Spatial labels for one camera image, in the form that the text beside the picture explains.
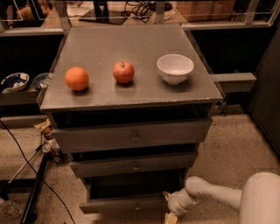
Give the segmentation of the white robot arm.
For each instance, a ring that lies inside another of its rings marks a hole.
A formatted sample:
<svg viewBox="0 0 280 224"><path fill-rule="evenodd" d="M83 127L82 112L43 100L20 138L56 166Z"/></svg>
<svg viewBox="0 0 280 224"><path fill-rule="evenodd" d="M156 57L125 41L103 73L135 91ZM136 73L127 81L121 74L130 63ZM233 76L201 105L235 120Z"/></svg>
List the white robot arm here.
<svg viewBox="0 0 280 224"><path fill-rule="evenodd" d="M239 213L239 224L280 224L280 176L270 172L252 175L244 187L234 189L213 185L200 177L190 177L174 193L163 192L169 213L164 224L177 224L191 205L215 200Z"/></svg>

